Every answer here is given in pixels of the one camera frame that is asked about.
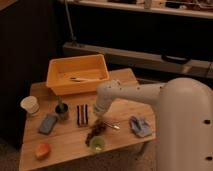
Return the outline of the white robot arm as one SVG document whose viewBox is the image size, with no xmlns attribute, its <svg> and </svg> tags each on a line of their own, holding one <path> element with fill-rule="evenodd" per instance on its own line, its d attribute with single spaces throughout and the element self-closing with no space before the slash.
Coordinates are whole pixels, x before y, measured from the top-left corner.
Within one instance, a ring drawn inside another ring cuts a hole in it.
<svg viewBox="0 0 213 171">
<path fill-rule="evenodd" d="M 191 78 L 97 87 L 94 113 L 101 117 L 116 98 L 142 102 L 156 114 L 157 171 L 213 171 L 213 89 Z"/>
</svg>

